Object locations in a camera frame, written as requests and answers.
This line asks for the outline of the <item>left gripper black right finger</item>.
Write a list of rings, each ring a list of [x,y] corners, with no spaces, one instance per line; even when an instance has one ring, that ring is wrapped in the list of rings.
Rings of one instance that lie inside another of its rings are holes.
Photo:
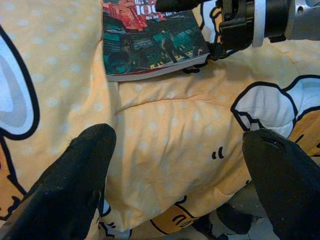
[[[270,129],[242,137],[245,164],[280,240],[320,240],[320,166]]]

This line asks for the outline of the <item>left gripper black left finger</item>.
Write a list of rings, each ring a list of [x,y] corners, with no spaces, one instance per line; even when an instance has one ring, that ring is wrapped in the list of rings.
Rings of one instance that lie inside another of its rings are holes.
[[[0,227],[0,240],[85,240],[103,213],[117,136],[106,123],[74,138]]]

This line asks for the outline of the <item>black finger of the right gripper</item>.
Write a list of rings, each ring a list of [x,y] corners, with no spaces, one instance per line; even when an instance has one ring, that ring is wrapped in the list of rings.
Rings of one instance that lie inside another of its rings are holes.
[[[157,12],[181,12],[192,10],[205,2],[217,0],[156,0],[155,10]]]
[[[207,42],[207,46],[209,49],[208,57],[213,61],[225,59],[234,53],[234,50],[223,49],[223,45],[218,42],[214,42],[214,43]]]

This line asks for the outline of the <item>dark city cover paperback book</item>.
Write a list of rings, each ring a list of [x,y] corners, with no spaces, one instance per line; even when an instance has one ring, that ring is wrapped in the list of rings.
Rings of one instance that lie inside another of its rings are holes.
[[[193,12],[156,6],[157,0],[103,0],[108,81],[140,81],[205,63],[210,51]]]

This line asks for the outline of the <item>yellow cartoon egg quilt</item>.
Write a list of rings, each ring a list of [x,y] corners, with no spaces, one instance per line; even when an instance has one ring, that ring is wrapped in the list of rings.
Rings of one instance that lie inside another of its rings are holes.
[[[238,112],[320,163],[320,42],[266,43],[199,73],[110,82],[102,0],[0,0],[0,227],[82,131],[116,132],[85,240],[178,232],[250,181]]]

